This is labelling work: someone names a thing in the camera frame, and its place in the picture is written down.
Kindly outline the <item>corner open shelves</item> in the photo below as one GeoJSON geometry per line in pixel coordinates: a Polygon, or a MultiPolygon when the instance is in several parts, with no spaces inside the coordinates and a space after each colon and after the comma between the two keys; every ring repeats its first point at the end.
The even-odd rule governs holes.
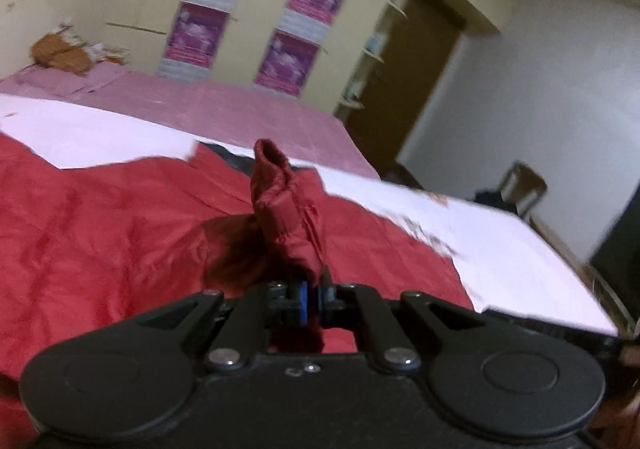
{"type": "Polygon", "coordinates": [[[375,73],[375,70],[384,64],[382,54],[393,27],[405,19],[407,19],[405,10],[401,5],[398,5],[397,0],[386,0],[384,9],[376,21],[372,34],[362,47],[352,76],[350,76],[341,98],[338,99],[334,115],[339,120],[345,122],[350,113],[363,109],[360,99],[364,88],[366,88],[369,78],[375,73]]]}

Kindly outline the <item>wooden chair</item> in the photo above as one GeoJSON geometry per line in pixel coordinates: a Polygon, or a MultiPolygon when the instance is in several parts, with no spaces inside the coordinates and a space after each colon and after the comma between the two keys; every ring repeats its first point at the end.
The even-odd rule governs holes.
{"type": "Polygon", "coordinates": [[[515,162],[496,189],[474,194],[473,202],[525,219],[548,191],[544,178],[524,162],[515,162]]]}

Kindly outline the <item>lower right purple poster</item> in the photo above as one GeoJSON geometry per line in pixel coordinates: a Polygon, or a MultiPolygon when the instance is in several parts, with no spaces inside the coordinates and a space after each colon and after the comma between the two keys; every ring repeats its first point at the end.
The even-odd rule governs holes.
{"type": "Polygon", "coordinates": [[[298,98],[314,66],[320,46],[315,42],[275,31],[262,57],[253,85],[298,98]]]}

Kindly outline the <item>red quilted down jacket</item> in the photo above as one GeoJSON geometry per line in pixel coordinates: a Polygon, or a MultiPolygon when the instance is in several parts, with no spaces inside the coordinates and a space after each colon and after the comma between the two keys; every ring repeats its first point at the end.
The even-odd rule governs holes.
{"type": "Polygon", "coordinates": [[[269,271],[420,290],[471,304],[452,262],[389,219],[330,195],[270,141],[252,175],[207,146],[59,169],[1,140],[1,443],[35,436],[17,382],[48,346],[205,289],[239,296],[269,271]]]}

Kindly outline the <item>pink checkered bed cover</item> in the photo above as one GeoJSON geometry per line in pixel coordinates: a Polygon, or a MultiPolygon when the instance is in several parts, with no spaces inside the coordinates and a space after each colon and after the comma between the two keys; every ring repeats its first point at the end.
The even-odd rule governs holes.
{"type": "Polygon", "coordinates": [[[1,91],[137,117],[233,146],[267,138],[289,157],[378,178],[336,117],[252,88],[179,83],[102,62],[84,76],[28,66],[2,79],[1,91]]]}

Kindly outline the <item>brown wooden door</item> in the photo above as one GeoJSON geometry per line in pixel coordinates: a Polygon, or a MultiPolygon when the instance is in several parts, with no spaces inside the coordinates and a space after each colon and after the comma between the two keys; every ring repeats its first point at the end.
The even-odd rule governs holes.
{"type": "Polygon", "coordinates": [[[408,0],[406,17],[390,32],[377,66],[364,86],[346,129],[384,177],[419,120],[442,75],[465,22],[441,0],[408,0]]]}

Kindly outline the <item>upper right purple poster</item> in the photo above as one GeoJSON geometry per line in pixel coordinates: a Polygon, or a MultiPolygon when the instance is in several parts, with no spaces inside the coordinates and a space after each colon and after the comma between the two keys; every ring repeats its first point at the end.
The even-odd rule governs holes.
{"type": "Polygon", "coordinates": [[[277,30],[321,45],[344,0],[288,0],[277,30]]]}

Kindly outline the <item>lower left purple poster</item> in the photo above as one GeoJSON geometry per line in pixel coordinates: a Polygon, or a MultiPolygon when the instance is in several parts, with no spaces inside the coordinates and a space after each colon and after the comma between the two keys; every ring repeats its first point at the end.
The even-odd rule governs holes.
{"type": "Polygon", "coordinates": [[[156,75],[177,82],[209,78],[229,13],[183,2],[156,75]]]}

